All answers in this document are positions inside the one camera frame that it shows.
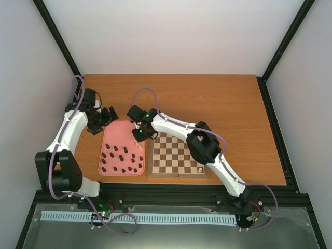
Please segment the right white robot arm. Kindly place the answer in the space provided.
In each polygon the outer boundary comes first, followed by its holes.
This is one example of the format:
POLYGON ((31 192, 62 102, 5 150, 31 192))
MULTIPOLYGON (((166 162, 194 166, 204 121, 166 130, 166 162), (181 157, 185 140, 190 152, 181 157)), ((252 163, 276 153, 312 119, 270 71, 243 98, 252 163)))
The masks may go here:
POLYGON ((203 121, 195 124, 177 120, 152 108, 144 111, 132 105, 127 112, 135 124, 133 137, 142 142, 163 132, 186 142, 193 159, 207 167, 232 196, 234 208, 243 211, 251 201, 252 191, 227 162, 217 134, 203 121))

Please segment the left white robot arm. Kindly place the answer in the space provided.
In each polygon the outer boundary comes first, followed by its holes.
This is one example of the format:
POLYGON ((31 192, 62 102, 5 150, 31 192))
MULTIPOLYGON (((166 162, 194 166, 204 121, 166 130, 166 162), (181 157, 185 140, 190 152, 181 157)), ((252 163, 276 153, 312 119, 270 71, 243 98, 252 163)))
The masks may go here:
POLYGON ((96 91, 81 89, 79 98, 67 104, 64 120, 51 145, 35 156, 42 190, 90 197, 95 208, 104 208, 108 202, 107 194, 100 191, 99 182, 83 177, 74 153, 84 129, 97 135, 117 119, 113 107, 102 107, 96 91))

